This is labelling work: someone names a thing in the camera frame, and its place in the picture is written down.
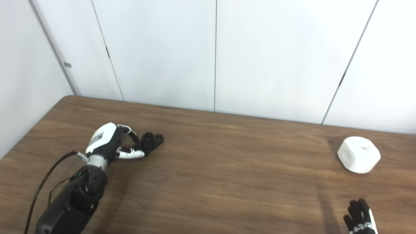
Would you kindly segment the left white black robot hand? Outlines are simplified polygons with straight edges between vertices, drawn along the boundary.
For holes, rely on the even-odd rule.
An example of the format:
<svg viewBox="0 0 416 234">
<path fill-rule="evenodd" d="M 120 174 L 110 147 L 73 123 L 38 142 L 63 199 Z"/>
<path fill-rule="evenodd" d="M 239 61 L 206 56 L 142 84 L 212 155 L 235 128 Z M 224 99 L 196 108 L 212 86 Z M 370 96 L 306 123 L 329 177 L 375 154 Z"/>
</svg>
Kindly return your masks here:
<svg viewBox="0 0 416 234">
<path fill-rule="evenodd" d="M 139 142 L 138 135 L 126 125 L 107 123 L 101 126 L 92 136 L 87 149 L 88 163 L 107 162 L 110 164 L 116 159 L 138 159 L 145 157 L 145 153 L 139 149 L 121 147 L 123 135 L 127 134 L 134 143 Z"/>
</svg>

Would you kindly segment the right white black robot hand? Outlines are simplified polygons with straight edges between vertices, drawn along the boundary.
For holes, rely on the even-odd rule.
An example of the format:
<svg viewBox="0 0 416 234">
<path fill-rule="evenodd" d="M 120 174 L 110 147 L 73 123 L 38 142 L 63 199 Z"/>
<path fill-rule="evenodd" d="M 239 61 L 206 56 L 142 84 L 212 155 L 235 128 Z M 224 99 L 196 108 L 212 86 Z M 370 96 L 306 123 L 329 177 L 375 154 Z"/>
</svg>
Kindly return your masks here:
<svg viewBox="0 0 416 234">
<path fill-rule="evenodd" d="M 349 234 L 377 234 L 375 219 L 368 203 L 360 198 L 351 200 L 343 216 Z"/>
</svg>

